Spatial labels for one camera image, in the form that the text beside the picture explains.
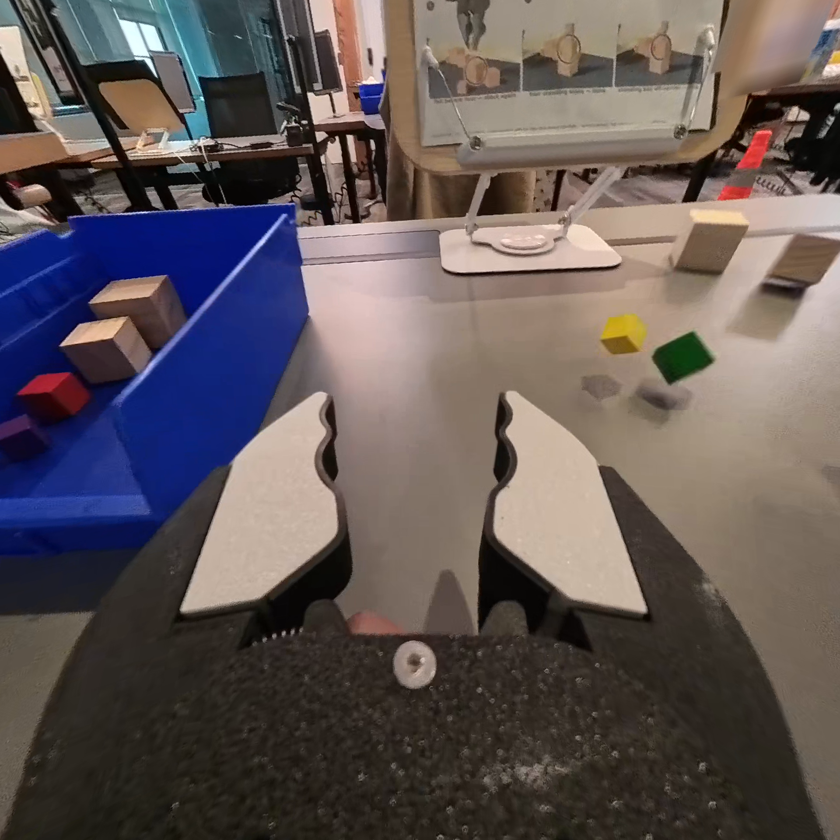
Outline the blue plastic bin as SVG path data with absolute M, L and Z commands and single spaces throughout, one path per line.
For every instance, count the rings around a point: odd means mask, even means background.
M 293 205 L 74 217 L 2 246 L 2 422 L 69 372 L 89 404 L 36 423 L 51 449 L 2 456 L 2 555 L 139 547 L 256 434 L 308 319 Z M 167 275 L 186 324 L 125 381 L 90 385 L 60 351 L 115 280 Z

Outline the black office chair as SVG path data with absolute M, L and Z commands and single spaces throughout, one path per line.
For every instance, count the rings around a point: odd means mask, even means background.
M 274 106 L 263 73 L 198 79 L 211 136 L 216 140 L 274 134 Z M 292 193 L 300 175 L 296 156 L 220 161 L 214 171 L 214 186 L 208 188 L 214 201 L 225 197 L 237 206 L 265 204 Z

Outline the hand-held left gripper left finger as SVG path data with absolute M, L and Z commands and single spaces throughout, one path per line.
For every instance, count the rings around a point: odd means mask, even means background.
M 180 607 L 185 619 L 255 611 L 300 621 L 351 577 L 346 510 L 335 486 L 331 395 L 315 392 L 234 458 Z

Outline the small document stand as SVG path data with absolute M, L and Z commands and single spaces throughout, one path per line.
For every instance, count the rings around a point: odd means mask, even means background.
M 136 151 L 162 150 L 181 131 L 194 140 L 181 111 L 144 60 L 99 62 L 85 70 L 110 119 L 136 136 Z

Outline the yellow wooden cube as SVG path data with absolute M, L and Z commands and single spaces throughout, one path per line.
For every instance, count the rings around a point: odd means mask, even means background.
M 628 313 L 610 317 L 600 341 L 609 354 L 635 354 L 644 348 L 648 328 L 637 315 Z

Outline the wooden office desk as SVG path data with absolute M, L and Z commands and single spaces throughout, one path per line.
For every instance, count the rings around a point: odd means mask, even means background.
M 319 154 L 326 151 L 327 143 L 336 139 L 340 141 L 344 156 L 344 173 L 351 177 L 349 137 L 372 140 L 379 153 L 385 149 L 383 138 L 377 134 L 382 130 L 381 121 L 358 112 L 316 122 L 313 130 L 315 143 L 297 145 L 290 145 L 280 134 L 210 141 L 167 141 L 164 144 L 147 145 L 141 150 L 135 149 L 135 138 L 119 138 L 119 142 L 123 156 L 133 167 L 151 172 L 154 190 L 165 209 L 177 209 L 166 179 L 168 169 L 177 165 L 205 165 L 211 162 L 239 164 L 293 158 L 303 159 L 312 169 L 319 163 Z M 106 139 L 63 140 L 52 131 L 8 133 L 2 135 L 1 149 L 3 175 L 34 169 L 52 172 L 74 167 L 109 171 L 120 171 L 123 168 L 123 163 Z

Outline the medium pale wooden cube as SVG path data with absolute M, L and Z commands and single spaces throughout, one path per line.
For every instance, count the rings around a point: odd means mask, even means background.
M 797 286 L 814 286 L 822 281 L 838 255 L 838 238 L 794 234 L 769 269 L 767 278 Z

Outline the large pale wooden cube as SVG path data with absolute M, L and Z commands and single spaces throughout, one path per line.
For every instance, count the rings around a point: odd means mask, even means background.
M 740 212 L 691 209 L 668 255 L 675 270 L 720 275 L 728 267 L 749 230 Z

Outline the instruction sheet on stand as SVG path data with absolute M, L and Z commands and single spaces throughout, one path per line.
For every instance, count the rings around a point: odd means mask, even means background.
M 387 44 L 387 71 L 393 92 L 390 94 L 392 127 L 397 140 L 409 160 L 418 168 L 435 174 L 475 174 L 479 173 L 480 164 L 460 163 L 457 159 L 459 147 L 463 143 L 446 144 L 427 148 L 422 146 L 418 121 L 418 87 L 417 87 L 417 54 L 414 36 L 414 2 L 387 2 L 385 10 L 385 35 Z M 733 36 L 744 26 L 743 16 L 747 13 L 747 2 L 727 2 L 728 10 L 717 37 L 717 50 L 713 65 L 710 69 L 716 82 L 717 109 L 713 127 L 708 131 L 689 131 L 676 152 L 662 156 L 659 159 L 632 157 L 627 165 L 644 163 L 669 163 L 678 161 L 694 161 L 700 158 L 699 147 L 707 138 L 722 138 L 722 130 L 726 120 L 719 114 L 726 106 L 721 105 L 723 98 L 721 89 L 722 69 L 718 65 L 725 56 L 725 37 Z M 501 172 L 535 169 L 540 167 L 561 168 L 565 165 L 607 165 L 600 157 L 595 157 L 594 143 L 615 140 L 618 133 L 608 133 L 595 140 L 586 139 L 577 133 L 557 133 L 555 135 L 503 135 L 491 138 L 490 143 L 502 145 L 514 144 L 516 141 L 530 143 L 550 143 L 566 147 L 568 161 L 566 163 L 512 163 L 499 164 Z

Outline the red wooden cube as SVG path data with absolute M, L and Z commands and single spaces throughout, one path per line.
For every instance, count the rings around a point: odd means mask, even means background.
M 88 388 L 72 373 L 40 374 L 17 393 L 27 415 L 44 424 L 74 417 L 91 401 Z

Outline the orange traffic cone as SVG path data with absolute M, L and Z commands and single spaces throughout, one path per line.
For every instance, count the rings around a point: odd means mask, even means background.
M 762 129 L 753 135 L 743 157 L 717 196 L 719 202 L 750 198 L 773 134 L 771 129 Z

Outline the natural wooden cube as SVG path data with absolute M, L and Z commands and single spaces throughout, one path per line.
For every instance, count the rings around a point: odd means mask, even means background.
M 153 357 L 128 317 L 80 323 L 59 350 L 90 385 L 129 380 L 144 371 Z
M 152 351 L 162 349 L 187 321 L 167 275 L 112 281 L 88 306 L 97 319 L 129 318 Z

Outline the white document stand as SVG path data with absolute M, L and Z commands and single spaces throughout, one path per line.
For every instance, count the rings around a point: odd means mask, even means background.
M 468 134 L 467 141 L 458 148 L 457 159 L 460 163 L 480 164 L 479 179 L 462 226 L 439 236 L 442 268 L 453 275 L 467 276 L 618 267 L 621 256 L 589 227 L 579 224 L 579 219 L 625 172 L 631 158 L 659 159 L 676 152 L 686 139 L 717 50 L 713 24 L 699 31 L 696 46 L 700 47 L 700 81 L 688 85 L 677 121 L 663 129 L 621 131 L 615 140 L 594 143 L 595 157 L 607 167 L 555 223 L 481 226 L 478 215 L 491 180 L 501 173 L 500 164 L 566 163 L 566 147 L 523 141 L 502 145 L 483 140 L 476 133 Z

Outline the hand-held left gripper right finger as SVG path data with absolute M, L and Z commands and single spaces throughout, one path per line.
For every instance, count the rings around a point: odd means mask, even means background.
M 493 599 L 515 599 L 539 621 L 552 594 L 588 612 L 646 618 L 642 585 L 590 450 L 515 391 L 499 395 L 495 432 L 480 620 Z

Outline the green wooden cube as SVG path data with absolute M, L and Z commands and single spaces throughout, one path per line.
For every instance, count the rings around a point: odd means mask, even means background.
M 665 382 L 672 385 L 704 371 L 716 358 L 699 334 L 690 331 L 657 347 L 652 360 Z

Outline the purple wooden cube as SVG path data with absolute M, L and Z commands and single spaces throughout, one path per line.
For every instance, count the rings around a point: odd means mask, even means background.
M 51 446 L 47 432 L 30 415 L 20 414 L 1 422 L 1 454 L 6 460 L 32 459 Z

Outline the printed instruction sheet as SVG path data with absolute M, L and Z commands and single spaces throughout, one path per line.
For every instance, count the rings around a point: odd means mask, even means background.
M 414 2 L 421 144 L 708 131 L 727 10 L 722 1 Z

